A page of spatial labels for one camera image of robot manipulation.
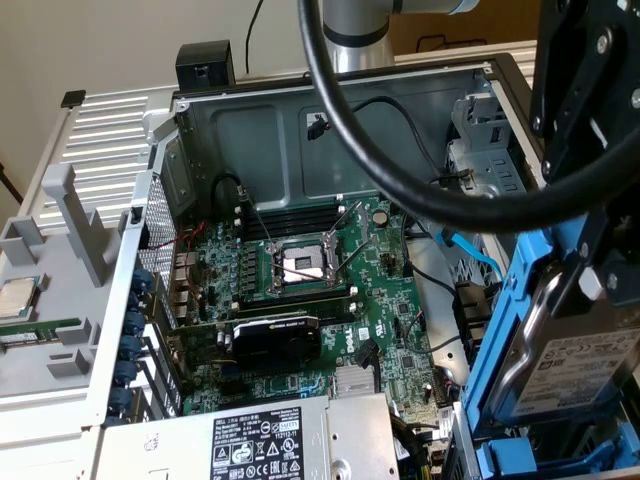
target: warning label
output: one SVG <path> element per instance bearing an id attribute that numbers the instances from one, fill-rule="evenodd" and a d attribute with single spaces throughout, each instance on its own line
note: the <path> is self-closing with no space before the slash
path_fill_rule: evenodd
<path id="1" fill-rule="evenodd" d="M 592 404 L 639 337 L 640 329 L 633 329 L 550 341 L 513 415 Z"/>
<path id="2" fill-rule="evenodd" d="M 300 408 L 214 420 L 211 480 L 303 478 Z"/>
<path id="3" fill-rule="evenodd" d="M 453 408 L 445 407 L 438 410 L 438 425 L 440 426 L 440 438 L 447 438 L 453 428 Z"/>

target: blue drive bracket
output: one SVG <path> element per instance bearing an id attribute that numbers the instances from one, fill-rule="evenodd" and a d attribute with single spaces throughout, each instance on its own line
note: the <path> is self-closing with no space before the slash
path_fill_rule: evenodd
<path id="1" fill-rule="evenodd" d="M 484 408 L 485 400 L 495 383 L 513 334 L 531 306 L 531 289 L 527 287 L 535 264 L 552 253 L 558 258 L 566 258 L 574 251 L 585 219 L 585 216 L 578 217 L 549 229 L 522 233 L 518 237 L 502 292 L 462 393 L 473 437 L 490 433 L 481 429 L 482 424 L 491 423 L 491 418 L 488 418 L 490 412 Z"/>
<path id="2" fill-rule="evenodd" d="M 529 276 L 536 262 L 552 251 L 552 241 L 543 230 L 524 233 L 518 238 L 502 293 L 462 394 L 462 403 L 474 437 L 481 424 L 484 401 L 493 386 L 495 374 L 502 365 L 513 332 L 518 321 L 525 318 L 529 310 Z"/>
<path id="3" fill-rule="evenodd" d="M 637 466 L 640 441 L 633 426 L 623 423 L 615 441 L 607 440 L 590 454 L 577 458 L 536 464 L 529 440 L 524 437 L 483 442 L 476 456 L 483 480 L 566 478 Z"/>

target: circuit board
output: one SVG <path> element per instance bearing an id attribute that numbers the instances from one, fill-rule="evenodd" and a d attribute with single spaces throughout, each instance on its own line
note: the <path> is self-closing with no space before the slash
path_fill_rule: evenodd
<path id="1" fill-rule="evenodd" d="M 355 365 L 355 353 L 372 338 L 381 349 L 381 389 L 390 405 L 395 405 L 408 422 L 435 423 L 434 399 L 425 401 L 425 388 L 433 383 L 431 358 L 405 348 L 398 330 L 400 326 L 404 332 L 422 312 L 413 276 L 403 275 L 402 217 L 378 196 L 345 199 L 340 205 L 342 211 L 354 213 L 337 230 L 339 260 L 344 261 L 358 247 L 360 250 L 338 275 L 335 294 L 313 302 L 259 309 L 262 315 L 304 314 L 321 319 L 321 355 L 301 367 L 244 370 L 231 361 L 211 360 L 220 328 L 256 318 L 255 309 L 249 308 L 252 302 L 262 306 L 260 302 L 276 297 L 272 293 L 269 241 L 236 240 L 233 225 L 220 223 L 206 228 L 198 241 L 189 246 L 202 264 L 196 286 L 203 295 L 211 288 L 215 293 L 204 308 L 190 302 L 184 326 L 174 332 L 183 339 L 193 377 L 194 391 L 184 399 L 185 415 L 233 408 L 251 401 L 331 396 L 336 369 Z M 386 216 L 384 226 L 374 223 L 376 212 Z M 313 243 L 317 237 L 309 234 L 272 240 L 293 242 L 298 248 Z M 301 290 L 313 288 L 317 288 L 314 282 L 302 282 L 287 287 L 286 292 L 295 296 Z M 428 348 L 427 336 L 417 323 L 407 341 L 414 349 Z"/>

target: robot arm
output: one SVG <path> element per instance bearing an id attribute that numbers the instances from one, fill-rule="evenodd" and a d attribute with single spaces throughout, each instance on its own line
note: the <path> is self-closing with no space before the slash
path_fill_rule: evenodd
<path id="1" fill-rule="evenodd" d="M 338 73 L 393 65 L 387 32 L 392 13 L 468 12 L 479 0 L 324 0 L 323 30 Z"/>

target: white wall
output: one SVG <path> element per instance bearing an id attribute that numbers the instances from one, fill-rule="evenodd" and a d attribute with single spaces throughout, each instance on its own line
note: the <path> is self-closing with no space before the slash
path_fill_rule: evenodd
<path id="1" fill-rule="evenodd" d="M 184 43 L 231 40 L 236 77 L 257 0 L 0 0 L 0 161 L 26 191 L 68 90 L 102 93 L 176 83 Z M 251 72 L 305 64 L 296 0 L 267 0 Z M 0 225 L 7 202 L 0 197 Z"/>

